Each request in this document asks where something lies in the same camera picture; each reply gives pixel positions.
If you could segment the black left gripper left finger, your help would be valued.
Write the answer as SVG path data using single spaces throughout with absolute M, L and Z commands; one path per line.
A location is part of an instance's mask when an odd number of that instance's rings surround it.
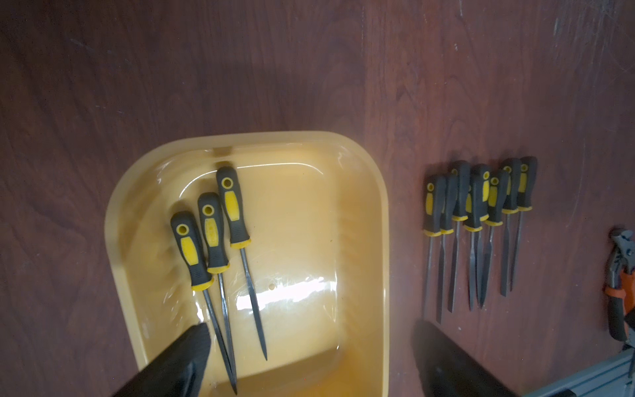
M 198 396 L 210 349 L 211 337 L 208 325 L 194 325 L 129 380 L 115 395 Z

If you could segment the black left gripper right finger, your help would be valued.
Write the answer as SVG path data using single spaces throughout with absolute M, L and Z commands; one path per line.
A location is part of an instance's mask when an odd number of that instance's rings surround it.
M 411 337 L 426 396 L 515 396 L 516 394 L 434 324 L 419 319 Z

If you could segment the black yellow file nine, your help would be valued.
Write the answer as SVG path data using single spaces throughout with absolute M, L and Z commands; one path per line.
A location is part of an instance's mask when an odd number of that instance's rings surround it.
M 458 177 L 453 173 L 447 173 L 446 190 L 443 201 L 443 211 L 441 216 L 441 247 L 438 262 L 438 306 L 436 320 L 439 324 L 443 320 L 444 307 L 444 286 L 445 286 L 445 270 L 446 270 L 446 237 L 452 234 L 454 228 L 452 226 L 452 215 L 456 205 L 458 192 Z

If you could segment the black yellow file three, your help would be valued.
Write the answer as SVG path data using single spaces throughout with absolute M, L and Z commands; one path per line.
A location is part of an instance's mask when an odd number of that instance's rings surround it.
M 241 185 L 236 169 L 229 165 L 219 168 L 217 171 L 217 182 L 223 211 L 230 228 L 230 246 L 241 253 L 241 261 L 246 276 L 246 285 L 256 324 L 256 332 L 261 344 L 263 356 L 267 361 L 268 352 L 266 346 L 266 336 L 261 321 L 261 312 L 258 304 L 256 288 L 251 277 L 251 271 L 246 255 L 246 248 L 251 244 L 251 236 L 249 235 L 246 227 Z

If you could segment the black yellow file two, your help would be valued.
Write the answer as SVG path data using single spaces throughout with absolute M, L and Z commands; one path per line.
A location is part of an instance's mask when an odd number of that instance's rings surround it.
M 199 218 L 203 231 L 203 238 L 208 248 L 208 272 L 215 275 L 219 282 L 223 322 L 226 329 L 226 349 L 231 365 L 230 381 L 237 390 L 236 359 L 233 347 L 233 337 L 229 317 L 228 301 L 223 279 L 223 273 L 229 269 L 229 260 L 224 245 L 223 210 L 217 193 L 203 193 L 198 198 Z

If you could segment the black yellow file four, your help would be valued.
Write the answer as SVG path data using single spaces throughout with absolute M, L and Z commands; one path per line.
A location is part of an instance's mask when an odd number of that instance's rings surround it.
M 426 300 L 424 305 L 424 316 L 426 310 L 426 304 L 429 297 L 430 281 L 432 279 L 432 264 L 433 264 L 433 247 L 435 238 L 441 237 L 442 248 L 444 243 L 444 231 L 442 226 L 442 217 L 446 203 L 446 186 L 447 179 L 445 175 L 430 175 L 425 180 L 425 214 L 423 232 L 428 236 L 428 259 L 427 259 L 427 279 L 425 286 L 424 299 Z M 444 260 L 442 260 L 442 254 L 444 249 L 441 249 L 439 254 L 439 269 L 438 269 L 438 297 L 436 307 L 436 319 L 440 323 L 443 315 L 443 276 L 445 266 Z

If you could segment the black yellow file tool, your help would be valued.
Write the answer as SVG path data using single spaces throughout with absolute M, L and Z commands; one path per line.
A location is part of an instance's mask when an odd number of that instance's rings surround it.
M 486 304 L 486 296 L 489 285 L 489 271 L 492 262 L 493 254 L 493 238 L 494 229 L 503 224 L 502 209 L 504 208 L 504 202 L 507 197 L 507 190 L 509 187 L 509 172 L 507 170 L 496 170 L 489 180 L 489 198 L 488 198 L 488 214 L 489 218 L 485 223 L 489 227 L 488 241 L 485 245 L 484 258 L 483 258 L 483 270 L 481 279 L 481 295 L 480 306 L 484 309 Z

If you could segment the black yellow file seven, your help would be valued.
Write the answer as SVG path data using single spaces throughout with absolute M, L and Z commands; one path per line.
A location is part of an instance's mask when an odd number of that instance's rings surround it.
M 456 176 L 457 180 L 457 198 L 452 212 L 452 220 L 456 226 L 456 236 L 454 237 L 452 246 L 451 282 L 448 299 L 448 310 L 450 313 L 452 313 L 455 308 L 458 260 L 460 256 L 461 223 L 467 219 L 466 200 L 470 185 L 470 171 L 471 166 L 465 160 L 457 160 L 452 162 L 450 165 L 450 172 Z

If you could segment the yellow plastic tray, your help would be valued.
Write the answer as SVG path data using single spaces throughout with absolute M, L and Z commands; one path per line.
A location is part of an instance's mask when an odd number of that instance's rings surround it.
M 238 380 L 218 344 L 203 396 L 385 396 L 390 249 L 385 182 L 370 155 L 332 132 L 259 132 L 170 142 L 118 182 L 107 256 L 139 367 L 209 320 L 170 219 L 196 211 L 235 168 L 251 244 L 228 250 L 225 294 Z

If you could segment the black yellow file ten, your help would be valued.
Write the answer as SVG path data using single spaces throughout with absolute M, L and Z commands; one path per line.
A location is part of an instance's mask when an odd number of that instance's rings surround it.
M 513 251 L 513 262 L 510 269 L 510 290 L 514 289 L 517 276 L 524 214 L 532 210 L 532 192 L 537 179 L 537 167 L 538 160 L 535 156 L 521 158 L 521 175 L 518 194 L 519 221 Z

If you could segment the black yellow file six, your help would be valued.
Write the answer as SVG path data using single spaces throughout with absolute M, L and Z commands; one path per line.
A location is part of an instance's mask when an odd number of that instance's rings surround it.
M 482 230 L 481 217 L 484 214 L 483 203 L 484 180 L 481 174 L 472 174 L 470 179 L 470 191 L 466 200 L 468 218 L 464 222 L 464 229 L 470 234 L 470 251 L 468 266 L 469 310 L 473 311 L 477 306 L 478 298 L 478 257 L 479 238 Z

